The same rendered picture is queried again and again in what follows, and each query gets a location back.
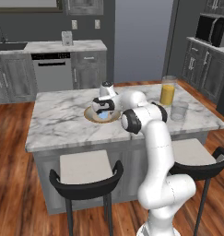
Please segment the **glass of orange juice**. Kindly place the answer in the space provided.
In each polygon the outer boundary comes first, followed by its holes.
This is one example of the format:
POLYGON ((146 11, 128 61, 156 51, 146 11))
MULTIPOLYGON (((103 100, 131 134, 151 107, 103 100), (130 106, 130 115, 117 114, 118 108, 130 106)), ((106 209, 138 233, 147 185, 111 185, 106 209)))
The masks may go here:
POLYGON ((177 84, 177 78, 174 76, 165 76, 161 81, 161 93, 159 102, 162 105, 171 105, 177 84))

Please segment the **grey wall cupboard above microwave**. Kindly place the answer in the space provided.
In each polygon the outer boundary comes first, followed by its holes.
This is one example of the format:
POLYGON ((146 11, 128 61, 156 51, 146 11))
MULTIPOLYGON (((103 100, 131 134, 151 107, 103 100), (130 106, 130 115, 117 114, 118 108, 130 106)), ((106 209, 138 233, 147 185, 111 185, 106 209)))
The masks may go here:
POLYGON ((224 0, 206 0, 204 12, 224 16, 224 0))

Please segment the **grey framed window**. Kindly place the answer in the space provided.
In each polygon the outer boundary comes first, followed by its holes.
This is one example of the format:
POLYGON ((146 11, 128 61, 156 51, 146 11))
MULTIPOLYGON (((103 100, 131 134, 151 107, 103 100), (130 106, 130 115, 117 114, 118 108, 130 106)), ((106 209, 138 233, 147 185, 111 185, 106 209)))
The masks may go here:
POLYGON ((62 0, 0 0, 0 13, 38 13, 62 11, 62 0))

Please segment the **dark sink with tap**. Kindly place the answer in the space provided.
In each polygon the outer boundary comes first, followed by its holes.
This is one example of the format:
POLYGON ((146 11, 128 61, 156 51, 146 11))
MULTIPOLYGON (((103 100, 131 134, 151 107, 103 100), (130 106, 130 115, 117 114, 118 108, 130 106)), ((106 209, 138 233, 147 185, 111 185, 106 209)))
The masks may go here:
POLYGON ((4 36, 0 25, 0 51, 15 51, 24 50, 27 46, 26 42, 8 42, 7 38, 4 36))

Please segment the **grey side cupboard run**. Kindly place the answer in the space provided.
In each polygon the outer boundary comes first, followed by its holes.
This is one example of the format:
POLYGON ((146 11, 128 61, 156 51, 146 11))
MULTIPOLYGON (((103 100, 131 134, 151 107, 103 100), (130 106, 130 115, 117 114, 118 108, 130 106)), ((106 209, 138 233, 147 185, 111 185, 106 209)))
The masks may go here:
POLYGON ((188 37, 182 78, 217 104, 224 86, 224 53, 188 37))

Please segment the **grey base cupboard run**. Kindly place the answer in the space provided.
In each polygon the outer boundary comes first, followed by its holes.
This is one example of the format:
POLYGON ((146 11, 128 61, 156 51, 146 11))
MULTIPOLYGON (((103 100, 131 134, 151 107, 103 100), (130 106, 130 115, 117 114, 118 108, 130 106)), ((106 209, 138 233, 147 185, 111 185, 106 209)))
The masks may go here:
POLYGON ((0 54, 0 72, 10 102, 35 101, 37 83, 29 53, 0 54))

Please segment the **black stool with grey seat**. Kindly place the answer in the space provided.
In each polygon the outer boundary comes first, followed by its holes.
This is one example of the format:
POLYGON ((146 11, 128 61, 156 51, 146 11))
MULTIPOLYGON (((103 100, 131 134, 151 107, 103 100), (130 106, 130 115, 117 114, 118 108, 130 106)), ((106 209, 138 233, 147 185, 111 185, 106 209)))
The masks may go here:
POLYGON ((50 170, 49 180, 65 200, 69 236, 73 236, 73 200, 89 200, 103 197, 104 218, 112 228, 112 191, 124 173, 120 160, 112 168, 106 150, 62 155, 60 174, 50 170))
POLYGON ((204 190, 195 223, 197 236, 210 181, 224 169, 224 147, 217 147, 210 154, 196 138, 172 142, 174 166, 170 174, 188 174, 195 181, 204 181, 204 190))

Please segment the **steel dishwasher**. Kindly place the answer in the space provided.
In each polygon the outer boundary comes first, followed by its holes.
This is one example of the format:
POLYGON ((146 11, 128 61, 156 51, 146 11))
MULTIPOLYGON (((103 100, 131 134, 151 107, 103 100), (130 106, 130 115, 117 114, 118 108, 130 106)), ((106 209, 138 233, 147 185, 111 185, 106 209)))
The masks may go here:
POLYGON ((33 53, 31 59, 39 92, 73 88, 70 53, 33 53))

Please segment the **grey kitchen island base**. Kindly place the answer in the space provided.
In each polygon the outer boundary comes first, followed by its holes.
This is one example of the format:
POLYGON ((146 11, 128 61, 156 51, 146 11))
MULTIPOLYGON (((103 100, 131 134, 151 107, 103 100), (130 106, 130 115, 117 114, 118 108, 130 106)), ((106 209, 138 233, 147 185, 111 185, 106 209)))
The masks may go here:
POLYGON ((130 140, 83 147, 56 148, 33 153, 41 181, 41 189, 49 215, 65 213, 65 200, 56 192, 49 181, 50 169, 60 173, 59 158, 64 154, 74 154, 106 149, 109 162, 114 167, 119 159, 124 173, 112 191, 112 203, 122 203, 137 199, 137 190, 147 174, 147 152, 142 134, 132 135, 130 140))

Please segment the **clear glass cup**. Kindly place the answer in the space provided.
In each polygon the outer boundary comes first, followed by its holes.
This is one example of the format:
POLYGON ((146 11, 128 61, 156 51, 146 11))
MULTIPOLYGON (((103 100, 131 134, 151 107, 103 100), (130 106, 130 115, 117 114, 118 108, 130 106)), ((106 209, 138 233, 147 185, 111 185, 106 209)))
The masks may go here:
POLYGON ((182 121, 187 113, 189 104, 185 101, 174 101, 171 106, 171 119, 182 121))

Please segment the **tan rimmed ice bowl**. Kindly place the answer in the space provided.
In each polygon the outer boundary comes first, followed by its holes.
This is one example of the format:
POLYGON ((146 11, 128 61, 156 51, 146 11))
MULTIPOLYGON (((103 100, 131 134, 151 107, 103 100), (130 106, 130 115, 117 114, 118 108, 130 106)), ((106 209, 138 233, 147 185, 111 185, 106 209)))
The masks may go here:
POLYGON ((118 120, 121 116, 121 113, 118 111, 108 111, 107 117, 102 119, 92 110, 91 107, 87 107, 87 109, 84 111, 84 116, 93 123, 106 124, 118 120))

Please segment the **black microwave oven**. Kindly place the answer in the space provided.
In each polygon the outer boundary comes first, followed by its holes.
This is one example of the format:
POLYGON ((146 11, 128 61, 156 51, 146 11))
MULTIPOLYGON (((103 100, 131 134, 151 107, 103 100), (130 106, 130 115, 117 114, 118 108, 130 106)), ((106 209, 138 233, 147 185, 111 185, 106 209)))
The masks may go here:
POLYGON ((195 37, 214 47, 224 47, 224 16, 201 14, 195 37))

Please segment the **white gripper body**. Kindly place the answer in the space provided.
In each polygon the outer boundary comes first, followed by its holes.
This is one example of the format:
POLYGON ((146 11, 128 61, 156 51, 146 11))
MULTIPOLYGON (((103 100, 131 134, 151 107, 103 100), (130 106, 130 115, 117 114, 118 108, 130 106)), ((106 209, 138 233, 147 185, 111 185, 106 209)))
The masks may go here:
POLYGON ((114 110, 114 106, 110 106, 109 104, 105 104, 104 106, 101 106, 98 103, 94 103, 93 104, 93 110, 96 114, 100 114, 102 112, 107 112, 107 111, 113 111, 114 110))

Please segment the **grey cupboard with drawer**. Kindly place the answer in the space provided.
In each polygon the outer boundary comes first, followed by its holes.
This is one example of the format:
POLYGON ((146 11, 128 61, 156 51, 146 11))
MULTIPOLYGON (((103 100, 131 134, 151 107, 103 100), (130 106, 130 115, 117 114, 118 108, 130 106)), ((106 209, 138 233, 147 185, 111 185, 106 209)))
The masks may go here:
POLYGON ((74 89, 97 89, 106 80, 106 52, 71 53, 74 89))

